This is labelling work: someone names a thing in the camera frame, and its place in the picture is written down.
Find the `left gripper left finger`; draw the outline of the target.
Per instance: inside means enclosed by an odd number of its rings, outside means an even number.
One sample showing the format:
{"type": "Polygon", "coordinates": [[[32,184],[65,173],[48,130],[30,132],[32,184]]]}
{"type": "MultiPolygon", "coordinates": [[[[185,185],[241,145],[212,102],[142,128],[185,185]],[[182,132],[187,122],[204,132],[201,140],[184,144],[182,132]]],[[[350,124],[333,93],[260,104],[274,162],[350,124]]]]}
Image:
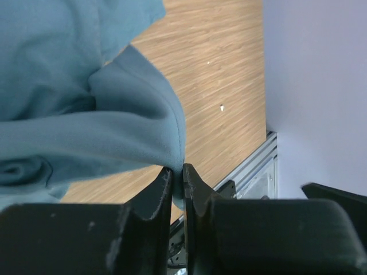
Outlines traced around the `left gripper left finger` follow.
{"type": "Polygon", "coordinates": [[[124,204],[20,204],[1,212],[2,274],[165,274],[173,173],[124,204]]]}

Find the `blue-grey t shirt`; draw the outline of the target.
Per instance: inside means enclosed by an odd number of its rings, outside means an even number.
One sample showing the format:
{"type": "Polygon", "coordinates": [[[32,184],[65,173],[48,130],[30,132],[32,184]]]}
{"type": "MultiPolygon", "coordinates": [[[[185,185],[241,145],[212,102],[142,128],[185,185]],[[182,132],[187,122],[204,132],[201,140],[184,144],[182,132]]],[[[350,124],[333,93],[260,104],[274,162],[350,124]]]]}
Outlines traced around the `blue-grey t shirt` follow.
{"type": "Polygon", "coordinates": [[[1,207],[58,202],[69,185],[151,165],[183,206],[185,116],[131,41],[162,1],[1,2],[1,207]]]}

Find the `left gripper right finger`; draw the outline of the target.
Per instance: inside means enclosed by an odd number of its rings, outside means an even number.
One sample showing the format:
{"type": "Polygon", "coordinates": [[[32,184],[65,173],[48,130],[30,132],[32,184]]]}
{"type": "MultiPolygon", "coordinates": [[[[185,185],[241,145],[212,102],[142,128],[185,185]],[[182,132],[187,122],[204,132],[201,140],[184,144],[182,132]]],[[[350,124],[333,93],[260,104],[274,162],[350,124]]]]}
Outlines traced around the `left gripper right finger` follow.
{"type": "Polygon", "coordinates": [[[366,250],[329,199],[225,199],[183,167],[188,274],[365,274],[366,250]]]}

